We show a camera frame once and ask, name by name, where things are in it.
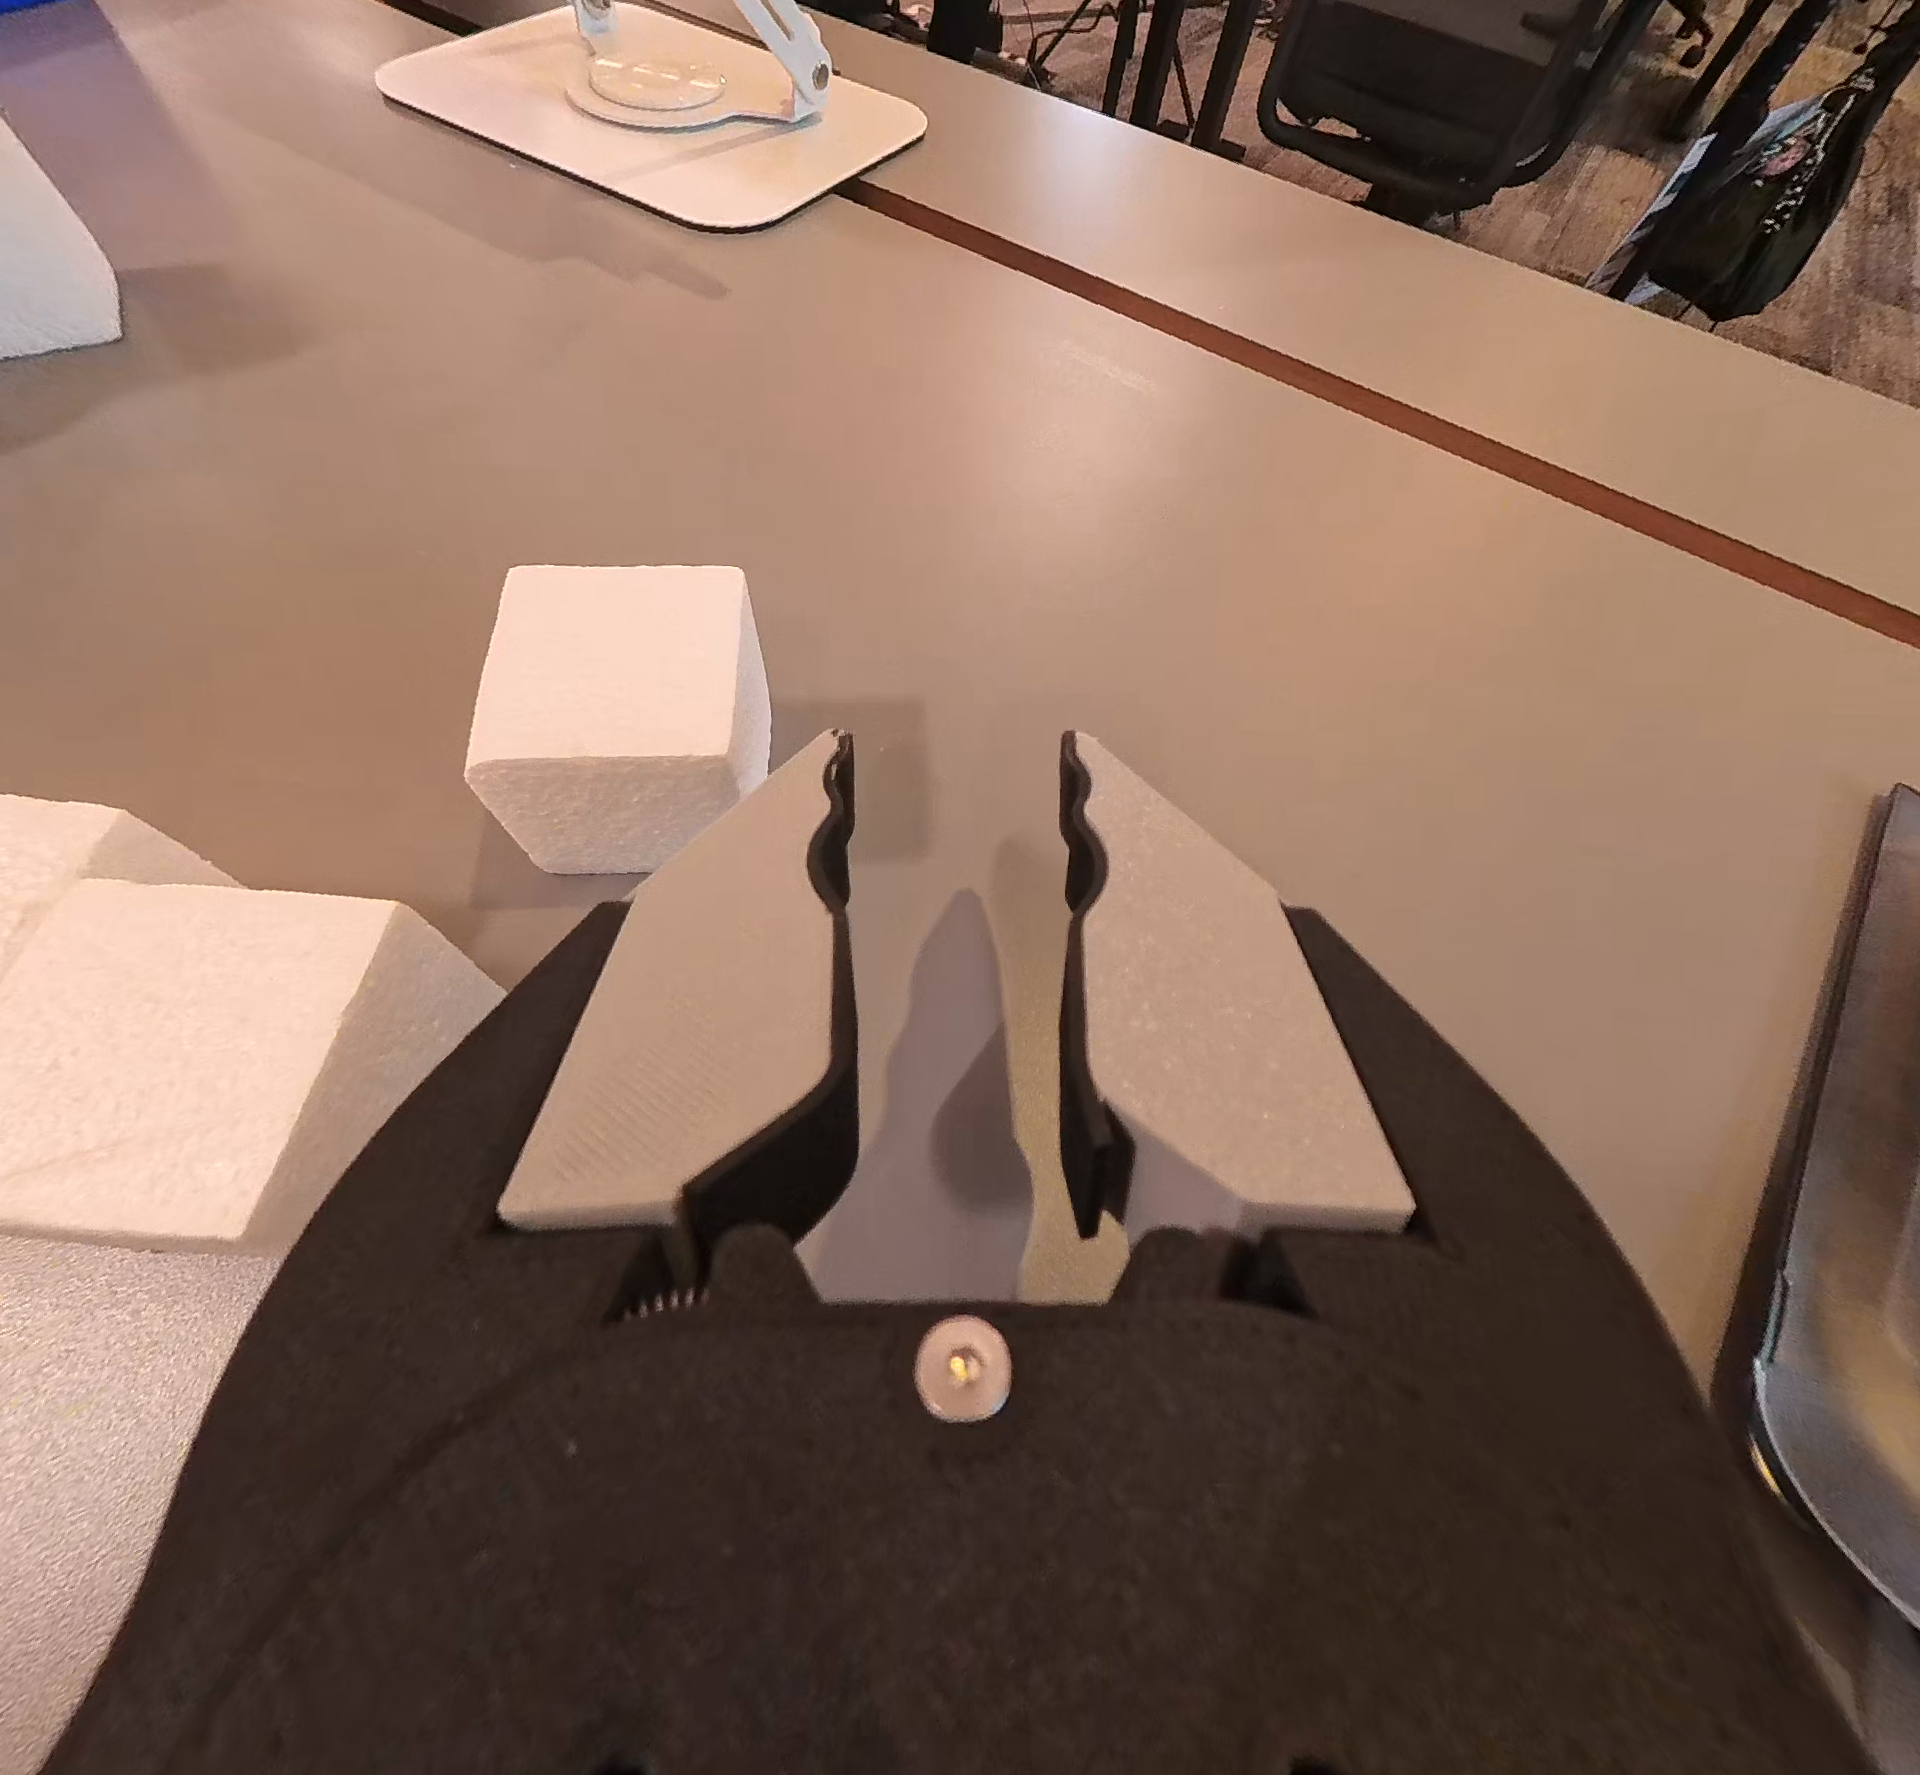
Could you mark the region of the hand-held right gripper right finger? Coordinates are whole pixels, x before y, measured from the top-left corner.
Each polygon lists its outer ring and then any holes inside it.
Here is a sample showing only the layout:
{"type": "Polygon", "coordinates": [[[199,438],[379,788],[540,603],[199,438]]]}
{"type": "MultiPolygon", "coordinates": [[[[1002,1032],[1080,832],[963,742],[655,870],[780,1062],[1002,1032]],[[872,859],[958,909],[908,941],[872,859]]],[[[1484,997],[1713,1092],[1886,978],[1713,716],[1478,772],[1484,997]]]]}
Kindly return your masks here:
{"type": "Polygon", "coordinates": [[[1088,732],[1059,744],[1059,830],[1077,1237],[1406,1233],[1413,1190],[1277,887],[1088,732]]]}

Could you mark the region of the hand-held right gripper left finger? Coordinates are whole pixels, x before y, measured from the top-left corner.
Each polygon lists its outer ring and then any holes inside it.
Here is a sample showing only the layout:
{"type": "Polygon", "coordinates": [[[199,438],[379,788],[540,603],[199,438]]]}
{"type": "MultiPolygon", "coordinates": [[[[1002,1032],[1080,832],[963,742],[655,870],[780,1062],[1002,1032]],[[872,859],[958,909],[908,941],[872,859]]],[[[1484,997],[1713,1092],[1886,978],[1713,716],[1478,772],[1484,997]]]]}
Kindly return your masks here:
{"type": "Polygon", "coordinates": [[[499,1202],[522,1233],[803,1242],[851,1183],[854,744],[828,729],[630,900],[499,1202]]]}

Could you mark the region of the white hard foam cube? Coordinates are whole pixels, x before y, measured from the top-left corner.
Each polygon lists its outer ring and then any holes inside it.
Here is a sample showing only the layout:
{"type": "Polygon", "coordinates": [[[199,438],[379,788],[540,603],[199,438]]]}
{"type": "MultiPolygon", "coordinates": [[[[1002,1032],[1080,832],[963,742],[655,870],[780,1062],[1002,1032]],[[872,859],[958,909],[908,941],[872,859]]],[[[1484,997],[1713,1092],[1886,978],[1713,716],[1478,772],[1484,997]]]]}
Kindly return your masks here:
{"type": "Polygon", "coordinates": [[[304,1221],[503,991],[398,902],[86,879],[4,975],[4,1770],[145,1577],[304,1221]]]}
{"type": "Polygon", "coordinates": [[[465,783],[547,877],[645,877],[771,773],[772,697],[736,565],[518,565],[465,783]]]}
{"type": "Polygon", "coordinates": [[[120,338],[120,285],[106,253],[4,123],[4,360],[120,338]]]}
{"type": "Polygon", "coordinates": [[[44,915],[86,879],[238,886],[126,808],[4,794],[4,971],[26,949],[44,915]]]}

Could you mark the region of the white document stand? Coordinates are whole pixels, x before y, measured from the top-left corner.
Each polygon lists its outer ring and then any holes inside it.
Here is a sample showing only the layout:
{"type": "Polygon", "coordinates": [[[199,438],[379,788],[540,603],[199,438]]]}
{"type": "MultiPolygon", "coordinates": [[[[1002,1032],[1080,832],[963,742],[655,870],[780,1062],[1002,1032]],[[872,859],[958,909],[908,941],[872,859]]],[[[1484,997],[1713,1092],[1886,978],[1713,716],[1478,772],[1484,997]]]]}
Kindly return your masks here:
{"type": "Polygon", "coordinates": [[[379,91],[658,218],[781,224],[926,137],[926,111],[837,83],[797,0],[730,0],[755,41],[622,0],[566,0],[393,60],[379,91]]]}

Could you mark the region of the black floral bag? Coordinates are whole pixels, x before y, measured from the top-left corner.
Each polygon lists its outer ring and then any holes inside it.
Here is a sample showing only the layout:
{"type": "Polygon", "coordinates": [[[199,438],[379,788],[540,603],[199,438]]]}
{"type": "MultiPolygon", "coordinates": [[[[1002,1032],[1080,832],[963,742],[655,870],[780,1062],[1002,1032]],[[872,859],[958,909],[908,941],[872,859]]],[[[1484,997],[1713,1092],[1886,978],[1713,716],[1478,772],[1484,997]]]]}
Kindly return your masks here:
{"type": "Polygon", "coordinates": [[[1587,288],[1631,306],[1669,296],[1709,322],[1765,310],[1848,206],[1867,140],[1914,67],[1914,50],[1870,54],[1827,95],[1773,108],[1713,183],[1699,164],[1715,135],[1699,137],[1587,288]]]}

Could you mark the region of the black office chair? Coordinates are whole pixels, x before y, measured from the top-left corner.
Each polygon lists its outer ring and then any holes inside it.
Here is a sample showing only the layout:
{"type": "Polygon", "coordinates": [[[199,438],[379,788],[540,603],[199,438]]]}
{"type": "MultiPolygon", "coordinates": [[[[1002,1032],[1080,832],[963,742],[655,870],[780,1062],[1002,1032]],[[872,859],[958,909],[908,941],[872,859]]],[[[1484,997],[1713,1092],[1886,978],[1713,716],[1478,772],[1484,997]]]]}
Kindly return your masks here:
{"type": "Polygon", "coordinates": [[[1406,224],[1542,178],[1669,0],[1290,0],[1263,135],[1406,224]]]}

